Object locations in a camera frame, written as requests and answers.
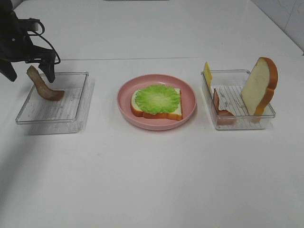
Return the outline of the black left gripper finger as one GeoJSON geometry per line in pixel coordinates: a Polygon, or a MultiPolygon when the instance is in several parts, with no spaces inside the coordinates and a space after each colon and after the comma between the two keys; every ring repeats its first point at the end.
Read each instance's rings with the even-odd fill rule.
{"type": "Polygon", "coordinates": [[[5,60],[0,60],[0,72],[11,82],[14,82],[17,78],[17,74],[12,64],[5,60]]]}
{"type": "Polygon", "coordinates": [[[55,72],[54,72],[54,62],[47,62],[47,61],[42,61],[39,64],[39,69],[41,69],[43,71],[43,73],[45,74],[45,76],[47,77],[48,81],[50,83],[53,83],[55,80],[55,72]]]}

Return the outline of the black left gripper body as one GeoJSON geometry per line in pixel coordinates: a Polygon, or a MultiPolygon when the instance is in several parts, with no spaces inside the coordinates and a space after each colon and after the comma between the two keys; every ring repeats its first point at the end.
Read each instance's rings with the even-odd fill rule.
{"type": "Polygon", "coordinates": [[[0,2],[0,58],[9,62],[25,61],[26,63],[41,63],[42,61],[54,62],[57,52],[42,34],[44,25],[40,22],[38,31],[26,31],[19,24],[19,18],[13,10],[10,0],[0,2]],[[31,36],[43,39],[50,49],[35,46],[31,36]]]}

